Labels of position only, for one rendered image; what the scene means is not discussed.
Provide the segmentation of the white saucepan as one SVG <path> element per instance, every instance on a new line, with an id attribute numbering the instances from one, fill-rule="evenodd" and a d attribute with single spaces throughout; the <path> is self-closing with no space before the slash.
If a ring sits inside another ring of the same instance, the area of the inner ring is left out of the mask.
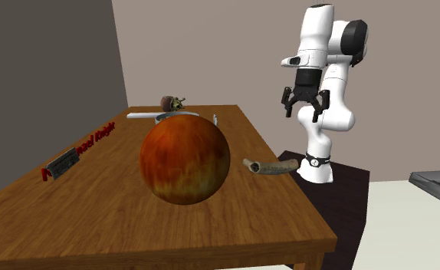
<path id="1" fill-rule="evenodd" d="M 176 112 L 162 112 L 162 113 L 128 113 L 128 119 L 154 119 L 156 123 L 159 123 L 166 118 L 174 117 L 178 115 L 194 115 L 198 116 L 199 114 L 188 112 L 188 111 L 176 111 Z"/>

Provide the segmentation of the wooden table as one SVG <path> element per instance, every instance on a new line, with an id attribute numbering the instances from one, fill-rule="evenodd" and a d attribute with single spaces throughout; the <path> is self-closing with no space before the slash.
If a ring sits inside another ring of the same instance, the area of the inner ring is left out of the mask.
<path id="1" fill-rule="evenodd" d="M 320 270 L 337 238 L 284 174 L 251 173 L 275 155 L 235 105 L 192 105 L 218 118 L 231 166 L 221 189 L 191 206 L 154 196 L 139 151 L 154 121 L 114 118 L 114 130 L 56 180 L 32 170 L 0 191 L 0 270 L 218 270 L 292 264 Z"/>

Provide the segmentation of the small grey keyboard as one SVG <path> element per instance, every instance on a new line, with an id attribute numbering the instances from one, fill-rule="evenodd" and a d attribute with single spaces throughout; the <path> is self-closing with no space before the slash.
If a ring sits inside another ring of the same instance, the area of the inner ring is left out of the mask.
<path id="1" fill-rule="evenodd" d="M 80 158 L 77 149 L 72 147 L 67 152 L 48 163 L 45 166 L 45 169 L 51 174 L 53 179 L 57 179 L 79 161 Z"/>

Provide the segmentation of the red lettering sign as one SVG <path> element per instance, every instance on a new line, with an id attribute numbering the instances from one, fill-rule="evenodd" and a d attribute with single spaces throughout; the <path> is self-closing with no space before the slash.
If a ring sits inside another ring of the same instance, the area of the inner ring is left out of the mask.
<path id="1" fill-rule="evenodd" d="M 89 136 L 89 138 L 84 143 L 82 143 L 80 146 L 75 147 L 77 149 L 77 153 L 79 155 L 79 158 L 80 158 L 81 154 L 87 152 L 96 142 L 103 139 L 104 137 L 108 137 L 114 129 L 115 129 L 115 123 L 109 122 L 105 127 L 103 127 L 100 130 L 96 130 L 93 134 L 91 134 Z M 52 176 L 45 169 L 45 166 L 41 169 L 41 178 L 43 181 L 47 182 L 48 178 L 49 177 L 52 178 Z"/>

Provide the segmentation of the large orange sphere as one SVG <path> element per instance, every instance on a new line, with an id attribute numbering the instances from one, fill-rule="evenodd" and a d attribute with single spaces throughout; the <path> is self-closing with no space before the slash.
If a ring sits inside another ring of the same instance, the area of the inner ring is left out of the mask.
<path id="1" fill-rule="evenodd" d="M 204 117 L 183 114 L 157 123 L 144 138 L 140 173 L 151 192 L 176 205 L 213 196 L 224 184 L 231 163 L 228 142 Z"/>

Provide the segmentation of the beige horn-shaped tube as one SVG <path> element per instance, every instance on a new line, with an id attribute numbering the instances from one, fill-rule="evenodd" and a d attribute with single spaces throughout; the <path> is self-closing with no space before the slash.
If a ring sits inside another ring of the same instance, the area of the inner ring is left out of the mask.
<path id="1" fill-rule="evenodd" d="M 243 159 L 242 164 L 246 166 L 252 173 L 264 175 L 280 175 L 290 173 L 300 167 L 300 164 L 296 159 L 277 161 L 273 163 Z"/>

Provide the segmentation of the dark robot stand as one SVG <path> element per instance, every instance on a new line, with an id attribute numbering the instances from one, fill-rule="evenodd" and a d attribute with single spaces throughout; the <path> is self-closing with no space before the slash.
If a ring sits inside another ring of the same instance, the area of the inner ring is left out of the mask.
<path id="1" fill-rule="evenodd" d="M 332 183 L 309 183 L 296 172 L 291 176 L 337 236 L 335 251 L 324 256 L 321 270 L 352 270 L 366 225 L 370 171 L 330 165 Z"/>

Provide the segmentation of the brown snail figure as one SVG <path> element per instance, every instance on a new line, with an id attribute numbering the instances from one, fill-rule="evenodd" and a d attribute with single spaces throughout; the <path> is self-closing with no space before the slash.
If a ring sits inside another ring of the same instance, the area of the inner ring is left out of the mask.
<path id="1" fill-rule="evenodd" d="M 184 108 L 182 102 L 185 100 L 185 98 L 179 99 L 174 96 L 163 96 L 160 101 L 160 106 L 164 112 L 174 112 Z"/>

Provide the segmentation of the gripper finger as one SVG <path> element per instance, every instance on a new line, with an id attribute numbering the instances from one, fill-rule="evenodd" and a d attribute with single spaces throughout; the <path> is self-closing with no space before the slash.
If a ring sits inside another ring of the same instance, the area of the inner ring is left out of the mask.
<path id="1" fill-rule="evenodd" d="M 281 103 L 286 110 L 285 117 L 291 117 L 293 106 L 300 100 L 298 87 L 285 87 L 281 98 Z"/>
<path id="2" fill-rule="evenodd" d="M 330 107 L 330 91 L 321 90 L 312 98 L 312 106 L 314 107 L 314 115 L 312 122 L 316 123 L 318 117 Z"/>

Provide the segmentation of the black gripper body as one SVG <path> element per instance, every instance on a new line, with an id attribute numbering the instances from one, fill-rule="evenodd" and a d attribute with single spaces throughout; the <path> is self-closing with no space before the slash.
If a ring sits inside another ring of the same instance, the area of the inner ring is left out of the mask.
<path id="1" fill-rule="evenodd" d="M 294 98 L 308 103 L 317 103 L 322 70 L 297 69 L 294 82 Z"/>

